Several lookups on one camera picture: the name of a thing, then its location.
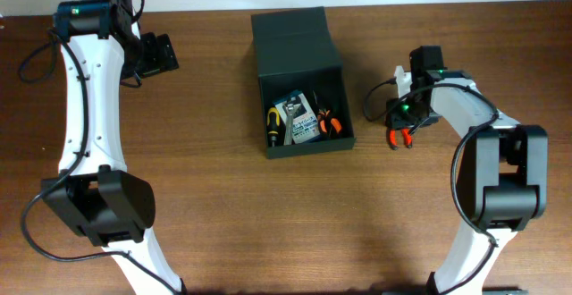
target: brown table surface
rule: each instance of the brown table surface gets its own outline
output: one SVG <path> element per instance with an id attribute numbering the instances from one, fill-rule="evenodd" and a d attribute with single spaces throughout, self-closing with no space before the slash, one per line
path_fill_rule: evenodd
<path id="1" fill-rule="evenodd" d="M 357 144 L 353 150 L 266 160 L 250 14 L 146 13 L 168 33 L 181 68 L 121 89 L 130 173 L 151 183 L 155 231 L 191 290 L 342 291 L 424 284 L 449 252 L 459 217 L 450 197 L 458 136 L 446 122 L 393 152 L 361 114 L 365 93 L 420 45 L 470 72 L 506 114 L 550 137 L 549 203 L 503 251 L 486 286 L 572 293 L 572 2 L 430 4 L 326 9 Z M 110 258 L 60 264 L 19 230 L 40 178 L 53 177 L 65 132 L 61 57 L 54 77 L 20 83 L 21 60 L 46 40 L 49 17 L 4 18 L 0 29 L 0 292 L 129 294 Z M 41 72 L 48 55 L 31 66 Z M 395 88 L 377 95 L 379 106 Z M 95 249 L 43 204 L 29 226 L 64 256 Z"/>

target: toolbox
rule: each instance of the toolbox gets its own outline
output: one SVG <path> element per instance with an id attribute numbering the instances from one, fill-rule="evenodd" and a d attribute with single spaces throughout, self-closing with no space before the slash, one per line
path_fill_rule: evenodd
<path id="1" fill-rule="evenodd" d="M 323 7 L 251 17 L 262 100 L 262 124 L 269 159 L 352 149 L 356 143 L 348 99 L 342 79 L 340 55 L 333 45 Z M 316 93 L 339 120 L 342 132 L 335 139 L 283 145 L 286 120 L 282 120 L 279 145 L 266 135 L 266 113 L 274 101 L 301 91 L 317 114 Z"/>

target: black box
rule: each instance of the black box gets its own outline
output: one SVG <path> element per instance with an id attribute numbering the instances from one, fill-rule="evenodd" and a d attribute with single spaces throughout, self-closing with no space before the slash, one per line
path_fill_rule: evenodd
<path id="1" fill-rule="evenodd" d="M 356 138 L 341 77 L 341 59 L 330 37 L 324 8 L 255 14 L 252 33 L 268 158 L 352 149 Z M 343 128 L 341 138 L 283 146 L 286 120 L 282 120 L 279 146 L 270 146 L 266 113 L 274 100 L 296 89 L 304 93 L 315 114 L 314 91 L 332 109 Z"/>

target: box lid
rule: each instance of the box lid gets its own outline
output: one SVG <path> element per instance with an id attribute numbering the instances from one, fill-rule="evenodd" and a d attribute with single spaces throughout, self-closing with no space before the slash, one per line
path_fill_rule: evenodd
<path id="1" fill-rule="evenodd" d="M 341 67 L 323 7 L 252 16 L 258 77 Z"/>

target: yellow screwdriver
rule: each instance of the yellow screwdriver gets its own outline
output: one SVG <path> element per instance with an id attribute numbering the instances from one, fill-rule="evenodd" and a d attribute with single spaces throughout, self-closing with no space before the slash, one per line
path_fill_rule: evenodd
<path id="1" fill-rule="evenodd" d="M 279 129 L 280 115 L 278 114 L 276 107 L 272 107 L 268 110 L 268 114 L 266 115 L 266 130 L 268 131 L 268 138 L 270 139 L 271 147 L 276 146 L 276 142 L 278 141 L 279 136 Z"/>

